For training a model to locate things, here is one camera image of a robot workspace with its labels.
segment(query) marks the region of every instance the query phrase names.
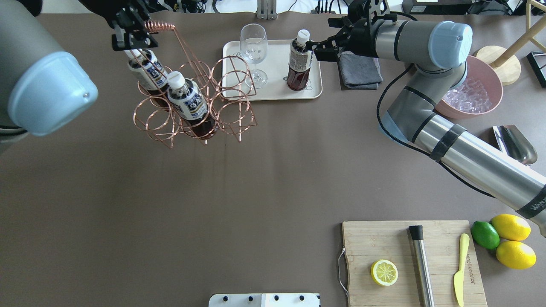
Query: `wooden cutting board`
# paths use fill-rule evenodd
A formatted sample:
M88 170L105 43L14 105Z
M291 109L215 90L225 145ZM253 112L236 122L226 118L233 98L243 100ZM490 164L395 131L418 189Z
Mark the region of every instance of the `wooden cutting board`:
M421 307L417 263L414 261L413 244L407 230L411 225L423 225L436 306L458 306L453 274L459 269L461 233L470 235L468 221L345 221L343 243L347 260L349 307ZM370 269L379 259L390 260L398 268L399 277L394 285L380 286L372 280ZM465 265L464 306L487 307L472 239Z

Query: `metal ice scoop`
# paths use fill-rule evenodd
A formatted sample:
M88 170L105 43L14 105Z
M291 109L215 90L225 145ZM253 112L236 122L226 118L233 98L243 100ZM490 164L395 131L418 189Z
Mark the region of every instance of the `metal ice scoop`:
M498 148L525 165L537 161L537 151L515 125L493 126Z

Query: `pink bowl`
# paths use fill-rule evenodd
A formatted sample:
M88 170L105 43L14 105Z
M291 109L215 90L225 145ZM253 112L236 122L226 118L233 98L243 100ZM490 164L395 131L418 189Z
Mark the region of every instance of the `pink bowl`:
M471 55L466 58L466 63L468 64L468 73L466 77L480 80L489 96L489 101L491 101L492 106L483 113L468 113L449 105L443 99L440 100L436 105L435 110L440 114L453 119L468 119L489 113L495 110L502 99L502 83L495 71L485 62Z

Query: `yellow butter knife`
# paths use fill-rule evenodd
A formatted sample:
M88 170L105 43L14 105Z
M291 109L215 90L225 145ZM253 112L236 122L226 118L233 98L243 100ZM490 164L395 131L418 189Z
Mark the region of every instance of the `yellow butter knife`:
M453 284L455 285L455 297L457 297L457 303L463 307L465 305L462 299L462 282L465 277L465 263L466 254L468 253L468 245L470 243L470 237L468 234L463 233L461 235L461 241L459 242L459 270L453 275Z

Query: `black cable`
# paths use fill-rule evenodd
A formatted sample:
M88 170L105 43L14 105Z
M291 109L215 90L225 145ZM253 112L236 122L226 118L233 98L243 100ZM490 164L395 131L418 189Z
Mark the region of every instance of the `black cable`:
M417 20L415 17L409 15L409 14L405 14L405 15L408 15L406 17L412 19L412 20ZM377 101L377 109L376 109L376 116L377 116L377 121L379 122L379 126L381 127L381 129L385 132L385 134L387 134L391 139L395 140L397 143L405 146L405 147L408 147L410 149L413 149L415 151L418 151L420 152L421 154L427 156L427 157L430 157L430 154L420 148L417 148L413 145L410 145L408 144L407 142L404 142L402 140L400 140L399 138L395 137L392 133L390 133L387 128L385 128L385 125L383 124L383 121L381 120L381 112L380 112L380 108L381 108L381 103L383 102L383 98L385 97L385 95L387 94L387 92L389 91L390 87L395 84L398 80L400 80L400 78L402 78L403 76L405 76L412 68L414 67L414 64L410 64L410 66L408 66L408 68L406 68L406 70L404 70L400 75L398 75L396 78L394 78L386 87L385 89L383 90L383 93L381 94L381 96L379 97L379 100ZM458 176L454 171L452 171L447 165L445 165L442 161L439 161L438 164L440 164L449 174L451 174L453 177L457 178L459 181L461 181L463 184L465 184L466 186L470 187L471 189L483 194L483 195L486 195L486 196L489 196L489 197L494 197L493 195L471 185L468 181L464 180L463 178L461 178L460 176Z
M220 13L218 12L218 9L216 8L216 2L218 0L212 0L212 10L214 10L214 13Z
M413 15L410 15L408 13L404 13L403 11L392 11L391 13L392 14L397 14L397 15L400 15L400 16L404 16L404 17L407 17L407 18L409 18L411 20L417 21L417 18L415 18Z
M290 5L290 8L288 9L288 11L290 11L292 9L292 7L294 6L294 4L296 4L298 0L294 1L294 3L292 3L292 5Z

